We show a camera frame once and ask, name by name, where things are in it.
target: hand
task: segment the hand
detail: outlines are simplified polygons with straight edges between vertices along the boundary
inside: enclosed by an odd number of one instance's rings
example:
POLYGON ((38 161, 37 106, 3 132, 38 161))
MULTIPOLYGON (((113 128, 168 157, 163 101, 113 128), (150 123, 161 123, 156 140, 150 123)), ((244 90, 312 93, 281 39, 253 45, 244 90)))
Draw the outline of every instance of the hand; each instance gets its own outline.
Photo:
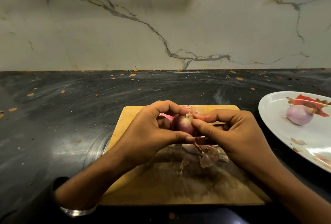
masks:
POLYGON ((170 120, 159 116, 165 113, 171 116, 185 115, 190 109, 181 107, 172 101, 157 101, 145 106, 130 123, 122 137, 112 149, 124 155, 132 167, 151 159, 164 147, 176 143, 194 143, 194 138, 185 132, 172 131, 170 120))
MULTIPOLYGON (((258 176, 280 165, 252 113, 218 109, 194 118, 192 125, 244 170, 258 176), (226 123, 223 130, 209 124, 215 121, 226 123)), ((206 139, 197 139, 197 144, 206 144, 206 139)))

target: wooden cutting board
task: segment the wooden cutting board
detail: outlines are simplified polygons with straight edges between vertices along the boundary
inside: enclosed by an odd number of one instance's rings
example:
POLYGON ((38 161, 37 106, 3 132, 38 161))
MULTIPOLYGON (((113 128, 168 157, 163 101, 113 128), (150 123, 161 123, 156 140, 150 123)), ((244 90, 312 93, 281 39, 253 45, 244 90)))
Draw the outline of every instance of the wooden cutting board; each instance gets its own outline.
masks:
MULTIPOLYGON (((108 150, 122 136, 143 106, 124 107, 108 150)), ((193 105, 200 113, 214 109, 239 110, 235 105, 193 105)), ((167 147, 148 163, 119 178, 100 205, 226 204, 262 205, 270 198, 231 161, 201 168, 194 155, 181 147, 167 147), (183 158, 192 158, 180 174, 183 158)))

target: marble backsplash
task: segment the marble backsplash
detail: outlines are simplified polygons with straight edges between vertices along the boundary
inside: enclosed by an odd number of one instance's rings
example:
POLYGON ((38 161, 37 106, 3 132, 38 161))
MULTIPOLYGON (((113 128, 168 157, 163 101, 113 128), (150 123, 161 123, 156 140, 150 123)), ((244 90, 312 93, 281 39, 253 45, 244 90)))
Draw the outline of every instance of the marble backsplash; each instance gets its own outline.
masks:
POLYGON ((0 70, 331 67, 331 0, 0 0, 0 70))

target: person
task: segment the person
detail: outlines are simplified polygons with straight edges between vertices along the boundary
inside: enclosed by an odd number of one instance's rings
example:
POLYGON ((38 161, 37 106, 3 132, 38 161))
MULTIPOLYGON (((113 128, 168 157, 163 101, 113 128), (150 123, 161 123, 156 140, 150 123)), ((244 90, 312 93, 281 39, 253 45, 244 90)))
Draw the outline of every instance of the person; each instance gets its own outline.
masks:
POLYGON ((331 223, 331 205, 302 184, 277 159, 252 113, 213 110, 194 115, 192 125, 206 138, 195 139, 185 132, 170 130, 170 121, 159 116, 189 113, 172 101, 157 101, 141 109, 118 142, 95 163, 71 179, 58 178, 5 223, 40 223, 44 217, 58 223, 83 221, 72 218, 75 211, 89 213, 105 191, 123 174, 147 162, 171 144, 218 144, 229 158, 258 179, 302 223, 331 223), (209 123, 225 122, 216 128, 209 123))

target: silver bangle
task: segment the silver bangle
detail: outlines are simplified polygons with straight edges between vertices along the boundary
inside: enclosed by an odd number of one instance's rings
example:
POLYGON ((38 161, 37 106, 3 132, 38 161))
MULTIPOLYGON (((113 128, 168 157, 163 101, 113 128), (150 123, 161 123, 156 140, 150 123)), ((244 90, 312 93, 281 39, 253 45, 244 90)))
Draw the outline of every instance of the silver bangle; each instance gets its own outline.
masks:
POLYGON ((75 218, 77 216, 88 215, 90 213, 93 213, 96 208, 97 208, 96 205, 93 208, 88 209, 88 210, 71 210, 71 209, 66 209, 64 207, 60 207, 61 211, 64 212, 66 215, 70 216, 71 218, 75 218))

